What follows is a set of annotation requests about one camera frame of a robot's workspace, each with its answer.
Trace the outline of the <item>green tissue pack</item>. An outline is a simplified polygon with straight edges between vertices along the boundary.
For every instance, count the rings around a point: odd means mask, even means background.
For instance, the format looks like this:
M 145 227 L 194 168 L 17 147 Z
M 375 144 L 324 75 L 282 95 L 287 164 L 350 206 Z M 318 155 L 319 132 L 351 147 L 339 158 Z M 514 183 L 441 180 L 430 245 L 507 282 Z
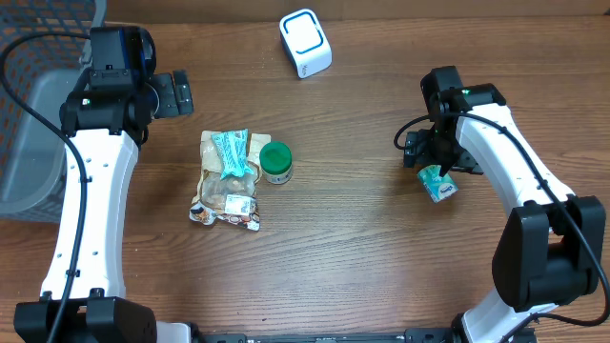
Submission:
M 458 187 L 451 176 L 448 173 L 441 176 L 440 170 L 440 165 L 430 165 L 417 173 L 419 181 L 434 203 L 443 201 L 458 191 Z

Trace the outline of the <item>mint green snack bar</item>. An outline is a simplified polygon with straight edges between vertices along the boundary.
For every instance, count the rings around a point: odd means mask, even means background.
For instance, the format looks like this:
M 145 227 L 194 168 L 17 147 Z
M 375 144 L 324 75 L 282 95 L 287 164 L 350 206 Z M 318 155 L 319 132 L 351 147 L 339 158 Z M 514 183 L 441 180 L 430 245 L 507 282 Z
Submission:
M 221 178 L 254 175 L 247 159 L 248 130 L 223 131 L 212 135 L 213 143 L 222 163 Z

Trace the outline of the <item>green lid white jar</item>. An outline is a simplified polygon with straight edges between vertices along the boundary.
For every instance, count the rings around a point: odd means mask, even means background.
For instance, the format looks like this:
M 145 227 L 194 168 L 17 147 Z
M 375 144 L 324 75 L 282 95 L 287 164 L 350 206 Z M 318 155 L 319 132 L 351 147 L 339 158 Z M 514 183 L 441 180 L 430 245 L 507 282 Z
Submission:
M 293 175 L 293 156 L 290 148 L 280 141 L 266 144 L 259 155 L 260 167 L 266 180 L 281 185 Z

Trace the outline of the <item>brown snack pouch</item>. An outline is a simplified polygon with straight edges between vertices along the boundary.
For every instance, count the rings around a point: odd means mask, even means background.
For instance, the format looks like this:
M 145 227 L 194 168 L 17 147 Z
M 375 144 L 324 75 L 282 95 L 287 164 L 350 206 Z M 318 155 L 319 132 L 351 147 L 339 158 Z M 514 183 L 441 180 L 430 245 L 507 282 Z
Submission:
M 260 216 L 256 186 L 262 178 L 260 152 L 271 142 L 269 134 L 250 133 L 247 140 L 247 161 L 253 174 L 237 178 L 221 178 L 222 161 L 212 140 L 215 131 L 203 131 L 200 139 L 201 175 L 192 200 L 189 217 L 194 222 L 212 226 L 224 221 L 258 232 Z

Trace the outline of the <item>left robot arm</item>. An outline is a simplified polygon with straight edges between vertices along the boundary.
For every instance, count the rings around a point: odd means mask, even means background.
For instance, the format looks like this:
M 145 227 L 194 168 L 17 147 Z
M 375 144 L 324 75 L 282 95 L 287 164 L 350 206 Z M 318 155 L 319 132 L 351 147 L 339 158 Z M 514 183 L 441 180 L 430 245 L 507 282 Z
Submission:
M 16 306 L 26 342 L 194 342 L 189 323 L 156 319 L 129 301 L 122 271 L 127 194 L 148 127 L 193 112 L 184 71 L 157 73 L 139 27 L 93 28 L 91 64 L 59 110 L 66 188 L 54 256 L 35 302 Z

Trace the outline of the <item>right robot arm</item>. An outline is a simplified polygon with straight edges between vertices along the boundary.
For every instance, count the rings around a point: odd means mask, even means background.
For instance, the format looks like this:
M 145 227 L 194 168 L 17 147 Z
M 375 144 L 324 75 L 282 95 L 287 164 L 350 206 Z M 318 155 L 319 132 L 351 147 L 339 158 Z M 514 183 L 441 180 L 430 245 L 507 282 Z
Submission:
M 507 222 L 492 260 L 493 289 L 447 329 L 410 329 L 410 342 L 532 342 L 557 308 L 607 290 L 601 265 L 606 212 L 556 178 L 520 133 L 492 84 L 464 86 L 453 66 L 420 82 L 429 129 L 413 119 L 396 133 L 403 164 L 439 202 L 457 191 L 453 172 L 485 176 Z

